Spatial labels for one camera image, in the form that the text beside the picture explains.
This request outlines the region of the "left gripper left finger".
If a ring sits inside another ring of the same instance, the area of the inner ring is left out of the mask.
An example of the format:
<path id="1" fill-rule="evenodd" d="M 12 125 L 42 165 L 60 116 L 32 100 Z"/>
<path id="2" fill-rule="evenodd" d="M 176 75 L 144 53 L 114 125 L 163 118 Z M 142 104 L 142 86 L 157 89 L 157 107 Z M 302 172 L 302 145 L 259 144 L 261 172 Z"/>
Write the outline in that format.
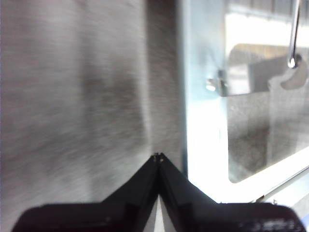
<path id="1" fill-rule="evenodd" d="M 96 203 L 45 204 L 26 210 L 14 232 L 141 232 L 157 199 L 159 155 Z"/>

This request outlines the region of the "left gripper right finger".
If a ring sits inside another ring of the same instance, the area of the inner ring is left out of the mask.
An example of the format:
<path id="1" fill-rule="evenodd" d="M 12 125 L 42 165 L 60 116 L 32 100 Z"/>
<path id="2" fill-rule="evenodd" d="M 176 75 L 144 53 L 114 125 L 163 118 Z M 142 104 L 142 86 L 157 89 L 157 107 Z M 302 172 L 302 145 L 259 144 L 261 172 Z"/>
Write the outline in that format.
<path id="1" fill-rule="evenodd" d="M 158 155 L 160 196 L 178 232 L 304 232 L 294 210 L 271 203 L 217 203 Z"/>

